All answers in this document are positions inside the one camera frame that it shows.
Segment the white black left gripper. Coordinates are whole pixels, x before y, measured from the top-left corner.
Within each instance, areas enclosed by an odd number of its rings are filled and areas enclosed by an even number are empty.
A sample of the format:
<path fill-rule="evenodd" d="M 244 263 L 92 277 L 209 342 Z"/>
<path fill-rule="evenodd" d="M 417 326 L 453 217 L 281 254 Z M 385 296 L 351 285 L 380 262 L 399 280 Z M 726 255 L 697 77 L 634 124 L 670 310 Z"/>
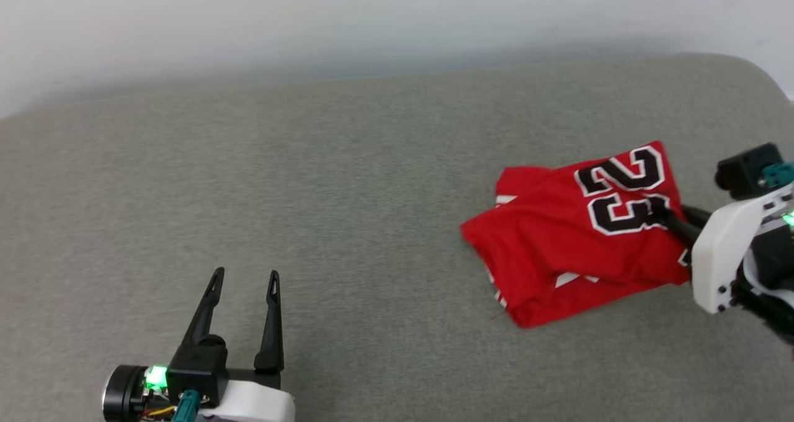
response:
<path fill-rule="evenodd" d="M 191 318 L 178 348 L 226 348 L 226 341 L 211 334 L 213 312 L 220 302 L 226 270 L 217 267 Z M 270 272 L 265 296 L 267 315 L 254 369 L 230 369 L 230 381 L 220 405 L 203 402 L 195 421 L 294 421 L 294 397 L 280 388 L 284 369 L 280 273 Z M 164 366 L 121 365 L 110 375 L 102 394 L 107 421 L 173 421 L 175 404 L 167 395 Z"/>

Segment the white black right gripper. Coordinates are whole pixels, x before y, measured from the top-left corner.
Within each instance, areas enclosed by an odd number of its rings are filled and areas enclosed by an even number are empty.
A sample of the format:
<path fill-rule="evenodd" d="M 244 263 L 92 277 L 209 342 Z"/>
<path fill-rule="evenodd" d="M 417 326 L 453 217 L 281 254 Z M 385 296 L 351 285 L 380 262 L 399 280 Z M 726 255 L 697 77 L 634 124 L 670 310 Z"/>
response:
<path fill-rule="evenodd" d="M 692 292 L 709 314 L 742 308 L 792 345 L 792 186 L 712 213 L 650 200 L 650 226 L 692 249 Z"/>

